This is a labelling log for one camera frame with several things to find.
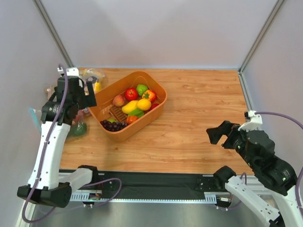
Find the blue zip top bag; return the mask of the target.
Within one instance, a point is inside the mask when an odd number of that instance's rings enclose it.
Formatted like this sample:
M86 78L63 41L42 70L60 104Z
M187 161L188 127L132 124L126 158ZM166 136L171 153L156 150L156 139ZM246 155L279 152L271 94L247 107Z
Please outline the blue zip top bag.
M39 133L42 133L42 128L41 128L41 116L42 112L41 110L36 110L34 108L29 108L29 113L30 116L37 127ZM85 136L88 133L88 125L85 122L85 117L88 116L88 109L84 110L79 110L78 114L76 115L76 118L73 119L72 125L70 128L69 133L67 134L67 141L74 140L80 137Z

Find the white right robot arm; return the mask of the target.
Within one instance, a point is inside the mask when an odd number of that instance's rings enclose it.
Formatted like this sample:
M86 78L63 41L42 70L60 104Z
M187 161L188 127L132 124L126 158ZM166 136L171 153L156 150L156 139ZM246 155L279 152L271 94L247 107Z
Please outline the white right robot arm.
M303 225L299 178L289 163L275 155L275 143L264 131L224 121L206 132L211 144L217 144L223 135L227 137L222 147L233 149L241 156L277 207L263 200L228 166L214 173L216 183L221 188L236 196L265 227Z

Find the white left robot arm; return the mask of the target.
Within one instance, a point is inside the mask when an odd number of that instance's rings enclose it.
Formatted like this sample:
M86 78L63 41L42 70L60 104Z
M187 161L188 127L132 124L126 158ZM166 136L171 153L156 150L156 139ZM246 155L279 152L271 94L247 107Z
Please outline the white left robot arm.
M17 196L31 203L64 208L72 193L98 179L95 166L81 165L59 178L60 161L72 121L79 110L96 106L92 83L77 76L58 78L55 93L42 107L41 140L33 172Z

